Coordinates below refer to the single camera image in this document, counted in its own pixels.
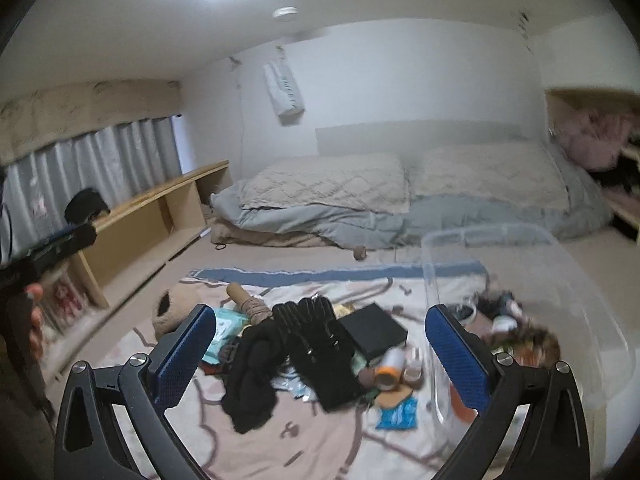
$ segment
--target beige valance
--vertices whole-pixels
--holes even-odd
[[[114,124],[178,113],[176,81],[100,81],[39,90],[0,105],[0,162]]]

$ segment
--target metal bolt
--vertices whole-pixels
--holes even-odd
[[[564,361],[558,361],[556,363],[556,370],[558,370],[561,374],[567,374],[569,373],[569,370],[571,370],[571,367]]]
[[[133,354],[129,358],[129,364],[131,366],[142,366],[144,363],[146,363],[146,354]]]
[[[71,371],[75,374],[84,372],[86,370],[86,363],[84,361],[78,361],[71,367]]]
[[[495,357],[495,360],[498,361],[502,366],[511,366],[513,364],[513,357],[505,353],[498,354]]]

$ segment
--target black box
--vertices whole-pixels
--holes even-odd
[[[389,348],[406,343],[406,330],[375,303],[339,321],[367,363],[384,355]]]

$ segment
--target blue snack package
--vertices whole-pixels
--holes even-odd
[[[415,416],[417,406],[417,399],[415,399],[415,397],[409,397],[392,410],[380,410],[380,422],[376,426],[376,429],[413,430],[417,428],[418,422]]]
[[[249,323],[249,317],[228,308],[214,308],[213,312],[216,313],[216,334],[202,360],[210,365],[217,365],[220,364],[220,349],[240,333],[242,327]]]

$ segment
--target white wall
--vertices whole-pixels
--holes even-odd
[[[229,158],[234,178],[252,176],[277,157],[316,154],[315,128],[344,124],[486,120],[519,124],[529,137],[544,132],[537,64],[513,31],[444,20],[380,20],[329,27],[290,42],[287,59],[306,111],[286,126],[274,115],[263,81],[262,66],[276,56],[274,45],[238,54],[238,72],[224,59],[181,81],[182,142],[193,147],[196,166]]]
[[[545,88],[619,88],[640,92],[640,54],[622,18],[608,12],[533,39]]]

